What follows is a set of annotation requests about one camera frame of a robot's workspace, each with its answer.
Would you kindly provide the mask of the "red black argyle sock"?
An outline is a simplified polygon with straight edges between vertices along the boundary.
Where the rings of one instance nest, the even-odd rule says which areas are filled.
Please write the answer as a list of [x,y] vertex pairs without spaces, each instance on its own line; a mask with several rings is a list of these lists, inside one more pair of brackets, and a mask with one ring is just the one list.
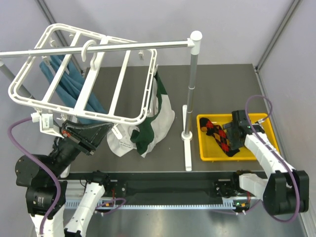
[[201,131],[206,132],[207,136],[212,136],[215,139],[228,157],[233,157],[240,152],[239,149],[232,149],[228,137],[220,125],[214,125],[209,119],[202,117],[199,119],[199,126]]

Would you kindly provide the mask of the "white and green cloth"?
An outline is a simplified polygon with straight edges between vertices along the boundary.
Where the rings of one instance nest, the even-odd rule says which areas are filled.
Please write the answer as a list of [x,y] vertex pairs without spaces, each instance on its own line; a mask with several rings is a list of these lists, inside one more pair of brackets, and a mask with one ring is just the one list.
[[160,76],[156,73],[153,79],[148,116],[136,126],[119,124],[117,128],[122,134],[121,139],[110,131],[107,134],[109,148],[118,157],[136,150],[144,158],[157,143],[167,136],[174,119],[175,112],[171,107],[169,96]]

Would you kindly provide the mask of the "white plastic clip hanger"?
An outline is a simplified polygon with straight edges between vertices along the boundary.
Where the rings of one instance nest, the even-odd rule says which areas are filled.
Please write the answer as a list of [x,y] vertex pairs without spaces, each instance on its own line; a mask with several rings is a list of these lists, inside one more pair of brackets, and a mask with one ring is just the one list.
[[[73,35],[71,45],[69,47],[54,47],[44,49],[43,46],[48,42],[52,33],[57,30],[66,31]],[[157,59],[157,50],[162,44],[160,42],[140,43],[132,40],[106,36],[103,34],[87,31],[81,28],[73,27],[66,24],[52,24],[48,26],[45,32],[39,39],[36,47],[31,50],[1,52],[1,58],[23,57],[27,60],[20,69],[17,76],[9,86],[9,97],[17,104],[34,108],[38,113],[44,111],[52,111],[62,115],[75,116],[77,118],[93,119],[102,122],[112,122],[115,124],[139,125],[147,117],[148,107],[150,103],[151,86],[154,79],[154,72]],[[148,50],[151,53],[151,58],[146,77],[146,84],[142,96],[142,104],[140,114],[135,118],[120,117],[115,115],[117,101],[120,95],[121,84],[124,79],[130,53],[133,50]],[[102,61],[106,52],[125,51],[125,57],[121,66],[121,71],[116,83],[116,89],[112,97],[110,110],[108,113],[90,112],[85,109],[88,100],[91,96],[92,89],[99,74]],[[50,102],[52,94],[57,88],[61,77],[65,71],[73,54],[81,54],[82,61],[86,60],[87,53],[93,56],[90,60],[90,70],[86,76],[82,89],[79,93],[79,98],[73,107],[56,105]],[[46,57],[48,55],[63,55],[64,59],[61,62],[57,73],[55,74],[52,83],[46,90],[42,100],[31,99],[18,94],[18,89],[22,86],[23,81],[29,73],[31,66],[36,57]]]

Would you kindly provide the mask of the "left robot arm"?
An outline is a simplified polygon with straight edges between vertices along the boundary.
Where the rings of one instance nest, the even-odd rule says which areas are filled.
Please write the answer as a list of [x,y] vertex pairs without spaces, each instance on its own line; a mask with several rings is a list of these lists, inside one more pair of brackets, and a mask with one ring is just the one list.
[[68,224],[64,224],[67,181],[62,173],[80,153],[94,154],[103,138],[113,128],[110,122],[80,124],[65,121],[61,137],[54,140],[49,155],[24,152],[15,166],[16,185],[25,187],[27,211],[39,237],[84,237],[102,196],[112,184],[107,174],[94,171],[88,175],[83,197]]

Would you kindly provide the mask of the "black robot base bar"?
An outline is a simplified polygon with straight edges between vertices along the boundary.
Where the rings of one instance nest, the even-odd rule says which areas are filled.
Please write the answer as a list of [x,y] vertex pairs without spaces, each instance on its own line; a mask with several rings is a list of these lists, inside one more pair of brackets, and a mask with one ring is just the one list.
[[232,172],[105,172],[104,198],[125,198],[128,205],[221,204],[236,197]]

